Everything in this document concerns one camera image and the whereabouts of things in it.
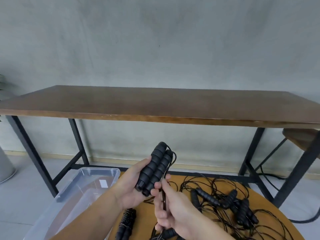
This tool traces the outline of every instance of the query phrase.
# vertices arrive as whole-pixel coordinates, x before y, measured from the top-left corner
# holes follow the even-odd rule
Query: concrete wall
[[[320,102],[320,0],[0,0],[0,74],[24,94],[56,84],[283,90]],[[75,154],[68,120],[21,118],[40,152]],[[82,121],[90,153],[238,167],[254,128]],[[23,151],[7,121],[4,150]],[[255,160],[281,140],[267,129]],[[268,162],[290,170],[286,142]],[[312,172],[320,171],[316,162]]]

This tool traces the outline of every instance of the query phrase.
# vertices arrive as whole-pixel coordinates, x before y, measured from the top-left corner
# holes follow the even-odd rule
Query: wooden table
[[[171,181],[174,181],[175,183],[177,183],[178,186],[180,186],[181,183],[184,181],[184,178],[185,178],[184,176],[174,176],[173,175],[171,177]],[[196,180],[206,183],[206,180],[204,178],[197,178]],[[211,190],[209,187],[205,187],[203,185],[201,185],[201,187],[203,190],[207,191],[208,193],[211,193]],[[245,191],[242,185],[237,184],[237,187],[239,189]],[[228,183],[224,183],[224,182],[217,182],[217,188],[218,188],[218,190],[222,191],[225,194],[228,194],[232,189],[234,189],[233,186],[231,186]],[[183,191],[183,192],[190,198],[189,192],[187,192],[187,191]],[[294,240],[303,240],[304,239],[302,237],[302,235],[299,233],[299,231],[290,222],[290,220],[288,220],[288,218],[286,218],[285,215],[282,214],[282,212],[280,210],[278,210],[272,203],[270,203],[268,200],[263,198],[260,194],[254,192],[251,189],[249,189],[249,195],[250,195],[249,196],[250,209],[252,209],[252,210],[264,209],[264,210],[270,211],[287,227],[288,231],[293,236]],[[238,197],[240,199],[242,199],[244,197],[239,190],[238,190]],[[157,219],[155,218],[155,214],[154,214],[154,205],[141,203],[135,209],[137,210],[137,218],[136,218],[134,226],[133,226],[132,235],[130,236],[130,240],[150,239],[151,231],[157,222]],[[233,217],[233,214],[231,213],[230,210],[228,210],[227,213],[230,215],[231,218]],[[209,217],[211,219],[216,219],[216,217],[209,212],[203,211],[203,214],[205,214],[207,217]],[[272,229],[274,229],[280,233],[283,233],[283,229],[282,229],[280,223],[278,221],[276,221],[270,215],[262,213],[262,212],[258,212],[258,213],[256,213],[256,216],[259,219],[259,225],[265,225],[265,226],[271,227]],[[115,224],[111,230],[110,236],[108,238],[109,240],[115,239],[116,232],[118,231],[118,227],[119,227],[119,223],[121,221],[121,218],[122,218],[122,215],[120,215],[118,217],[117,221],[115,222]],[[283,238],[281,236],[279,236],[274,231],[272,231],[268,228],[258,227],[258,230],[261,233],[270,234],[276,240],[283,240]],[[262,235],[262,236],[265,240],[272,239],[266,235]],[[258,240],[261,238],[257,234],[257,235],[254,235],[254,239]],[[288,232],[286,232],[286,239],[292,240],[290,238]]]
[[[320,128],[320,104],[289,92],[53,86],[1,101],[0,114],[7,115],[54,196],[58,193],[56,184],[68,170],[90,166],[74,119],[257,127],[239,176],[233,178],[246,184],[256,183],[264,196],[277,207],[282,205],[320,154],[318,133],[275,198],[250,164],[265,128]],[[18,116],[69,118],[79,152],[54,179]],[[76,164],[80,157],[84,165]],[[247,169],[249,177],[244,176]]]

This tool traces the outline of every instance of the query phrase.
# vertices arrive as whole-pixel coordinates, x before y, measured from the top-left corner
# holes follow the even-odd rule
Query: clear plastic bin
[[[24,240],[48,240],[87,209],[119,178],[118,168],[86,168],[58,193]]]

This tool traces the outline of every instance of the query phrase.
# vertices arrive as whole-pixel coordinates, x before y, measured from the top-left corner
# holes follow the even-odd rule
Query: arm
[[[51,240],[103,240],[119,214],[140,204],[145,197],[134,187],[148,157],[130,167],[109,190]]]
[[[185,194],[174,191],[166,180],[156,184],[157,189],[162,184],[169,209],[163,210],[162,194],[153,189],[151,194],[155,196],[154,212],[158,220],[156,230],[160,231],[162,227],[173,228],[181,237],[190,240],[234,240],[217,224],[201,214]]]

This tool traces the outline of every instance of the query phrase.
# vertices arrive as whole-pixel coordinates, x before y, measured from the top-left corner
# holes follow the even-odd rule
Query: potted plant
[[[5,77],[0,75],[0,100],[6,99]],[[8,180],[16,173],[16,169],[0,146],[0,183]]]

